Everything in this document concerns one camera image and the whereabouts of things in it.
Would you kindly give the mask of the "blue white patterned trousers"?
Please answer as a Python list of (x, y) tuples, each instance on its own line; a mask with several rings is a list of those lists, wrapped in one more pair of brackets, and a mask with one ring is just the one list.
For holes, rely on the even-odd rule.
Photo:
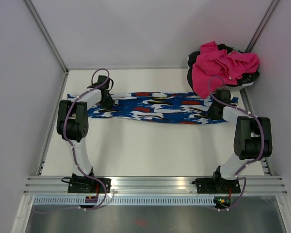
[(91, 118), (125, 118), (139, 121), (173, 124), (210, 125), (224, 120), (207, 114), (213, 98), (202, 99), (193, 92), (133, 92), (112, 94), (110, 110), (99, 103), (88, 109)]

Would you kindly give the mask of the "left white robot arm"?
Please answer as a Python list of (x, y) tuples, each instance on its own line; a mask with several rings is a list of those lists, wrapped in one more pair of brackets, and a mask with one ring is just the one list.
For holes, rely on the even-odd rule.
[(97, 103), (110, 110), (114, 103), (109, 93), (112, 86), (113, 81), (109, 75), (99, 75), (97, 81), (91, 82), (84, 93), (59, 103), (56, 130), (68, 143), (74, 164), (71, 177), (62, 179), (62, 182), (68, 184), (68, 193), (110, 192), (111, 179), (95, 177), (85, 138), (89, 131), (88, 110)]

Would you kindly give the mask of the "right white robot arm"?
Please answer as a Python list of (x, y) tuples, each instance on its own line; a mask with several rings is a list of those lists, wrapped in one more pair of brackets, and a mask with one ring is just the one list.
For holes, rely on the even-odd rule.
[(270, 157), (273, 152), (271, 121), (231, 105), (229, 90), (217, 90), (210, 112), (236, 124), (233, 154), (218, 166), (209, 182), (216, 193), (240, 193), (238, 176), (251, 164)]

